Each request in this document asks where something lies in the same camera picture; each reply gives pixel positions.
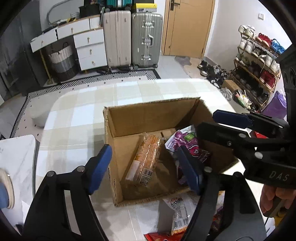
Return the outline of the purple grape candy bag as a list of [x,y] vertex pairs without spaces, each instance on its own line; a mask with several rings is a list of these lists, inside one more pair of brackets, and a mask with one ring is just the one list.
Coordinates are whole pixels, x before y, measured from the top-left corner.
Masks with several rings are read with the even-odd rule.
[[180,146],[185,146],[189,150],[190,154],[201,163],[206,161],[210,156],[208,151],[201,149],[199,146],[194,125],[176,131],[166,141],[165,148],[168,150],[175,161],[178,159],[176,151]]

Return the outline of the orange cracker sleeve pack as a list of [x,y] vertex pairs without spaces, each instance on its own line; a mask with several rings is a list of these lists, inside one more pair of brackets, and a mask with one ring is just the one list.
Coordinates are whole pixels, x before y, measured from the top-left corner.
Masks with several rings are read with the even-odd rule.
[[128,184],[148,186],[159,159],[160,147],[160,137],[150,133],[140,135],[137,152],[125,177]]

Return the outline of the white orange noodle snack bag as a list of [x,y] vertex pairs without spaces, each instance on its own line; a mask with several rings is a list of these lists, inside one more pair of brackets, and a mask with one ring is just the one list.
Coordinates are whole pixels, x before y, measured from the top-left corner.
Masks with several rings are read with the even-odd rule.
[[194,192],[163,199],[166,205],[174,211],[171,235],[182,233],[187,229],[199,200],[200,197]]

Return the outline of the red chips snack bag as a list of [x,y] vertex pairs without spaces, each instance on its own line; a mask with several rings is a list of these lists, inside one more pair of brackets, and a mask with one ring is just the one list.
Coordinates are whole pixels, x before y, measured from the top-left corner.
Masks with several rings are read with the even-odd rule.
[[144,237],[147,241],[180,241],[184,232],[170,235],[168,233],[148,233]]

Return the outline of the white trash bin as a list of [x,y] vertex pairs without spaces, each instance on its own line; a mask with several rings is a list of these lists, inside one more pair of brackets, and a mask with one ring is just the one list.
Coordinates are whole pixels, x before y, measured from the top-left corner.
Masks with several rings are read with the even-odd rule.
[[248,97],[245,91],[240,89],[234,90],[232,98],[241,107],[247,109],[248,111],[253,110],[253,101]]

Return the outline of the checked tablecloth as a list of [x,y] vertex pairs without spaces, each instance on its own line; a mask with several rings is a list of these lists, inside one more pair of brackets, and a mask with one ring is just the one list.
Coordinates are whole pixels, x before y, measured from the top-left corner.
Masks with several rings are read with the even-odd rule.
[[[53,104],[39,147],[36,185],[46,173],[67,173],[86,164],[104,144],[103,109],[163,99],[199,97],[208,110],[242,113],[207,80],[179,78],[113,80],[70,91]],[[110,240],[144,240],[150,232],[168,232],[173,211],[163,201],[115,207],[108,177],[91,196],[96,215]]]

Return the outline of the wooden shoe rack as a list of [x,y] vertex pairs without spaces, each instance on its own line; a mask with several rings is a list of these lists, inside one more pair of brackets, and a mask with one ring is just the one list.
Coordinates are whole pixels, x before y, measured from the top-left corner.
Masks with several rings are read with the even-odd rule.
[[281,78],[278,54],[246,34],[240,34],[237,55],[233,60],[234,69],[230,71],[231,79],[250,99],[251,109],[263,111],[273,94],[276,84]]

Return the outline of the round grey pouf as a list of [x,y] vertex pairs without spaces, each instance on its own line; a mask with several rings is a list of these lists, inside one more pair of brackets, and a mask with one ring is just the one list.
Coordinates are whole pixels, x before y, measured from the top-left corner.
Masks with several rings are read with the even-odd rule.
[[45,94],[31,100],[29,115],[36,126],[40,128],[45,126],[51,108],[58,98],[56,94]]

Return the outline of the white marble side table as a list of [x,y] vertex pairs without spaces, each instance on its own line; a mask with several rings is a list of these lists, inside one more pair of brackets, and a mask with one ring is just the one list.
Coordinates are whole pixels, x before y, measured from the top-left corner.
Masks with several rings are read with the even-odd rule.
[[1,211],[16,228],[23,225],[34,198],[33,166],[38,144],[33,135],[1,140],[1,170],[5,171],[9,182],[9,208]]

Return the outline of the beige bowl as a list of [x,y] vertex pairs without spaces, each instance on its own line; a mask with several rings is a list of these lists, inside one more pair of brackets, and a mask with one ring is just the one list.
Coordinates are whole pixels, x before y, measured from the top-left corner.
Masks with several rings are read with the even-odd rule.
[[9,174],[4,169],[1,169],[1,183],[5,185],[9,195],[9,206],[7,208],[12,209],[15,204],[14,189]]

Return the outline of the woven laundry basket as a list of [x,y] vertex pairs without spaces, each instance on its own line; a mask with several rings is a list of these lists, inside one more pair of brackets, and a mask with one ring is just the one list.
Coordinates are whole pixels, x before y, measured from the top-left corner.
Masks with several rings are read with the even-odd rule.
[[74,52],[68,42],[64,42],[60,50],[51,45],[48,57],[58,82],[67,81],[78,73]]

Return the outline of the blue bowl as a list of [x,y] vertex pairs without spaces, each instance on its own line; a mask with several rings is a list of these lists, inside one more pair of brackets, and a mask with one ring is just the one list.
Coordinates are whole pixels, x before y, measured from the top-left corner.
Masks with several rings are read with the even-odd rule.
[[0,183],[0,209],[9,206],[9,195],[3,183]]

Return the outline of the wooden door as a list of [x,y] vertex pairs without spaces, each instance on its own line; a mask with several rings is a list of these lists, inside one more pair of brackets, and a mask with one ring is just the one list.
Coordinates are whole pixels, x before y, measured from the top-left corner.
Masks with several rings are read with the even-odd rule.
[[166,1],[161,51],[166,56],[202,58],[215,1]]

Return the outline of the white drawer desk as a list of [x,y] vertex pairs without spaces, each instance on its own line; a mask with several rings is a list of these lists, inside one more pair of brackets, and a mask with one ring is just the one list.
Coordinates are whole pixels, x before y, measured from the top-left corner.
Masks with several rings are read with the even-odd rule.
[[30,45],[32,52],[45,47],[69,45],[82,71],[107,66],[101,15],[84,17],[55,27],[32,39]]

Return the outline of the beige hard suitcase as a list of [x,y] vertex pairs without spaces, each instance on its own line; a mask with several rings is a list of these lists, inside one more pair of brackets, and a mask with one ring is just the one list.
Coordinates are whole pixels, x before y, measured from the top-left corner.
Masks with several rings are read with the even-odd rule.
[[132,63],[131,12],[104,13],[103,28],[108,67],[129,67]]

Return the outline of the silver aluminium suitcase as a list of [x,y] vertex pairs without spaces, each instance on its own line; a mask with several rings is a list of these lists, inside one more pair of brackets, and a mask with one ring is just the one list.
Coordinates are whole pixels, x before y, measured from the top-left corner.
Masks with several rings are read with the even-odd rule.
[[158,67],[163,16],[157,13],[132,14],[132,65],[134,68]]

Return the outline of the stack of shoe boxes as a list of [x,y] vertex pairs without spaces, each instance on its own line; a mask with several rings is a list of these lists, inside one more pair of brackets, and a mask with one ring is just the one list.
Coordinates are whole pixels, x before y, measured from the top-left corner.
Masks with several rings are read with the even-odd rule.
[[157,12],[157,4],[154,0],[134,0],[132,5],[133,13]]

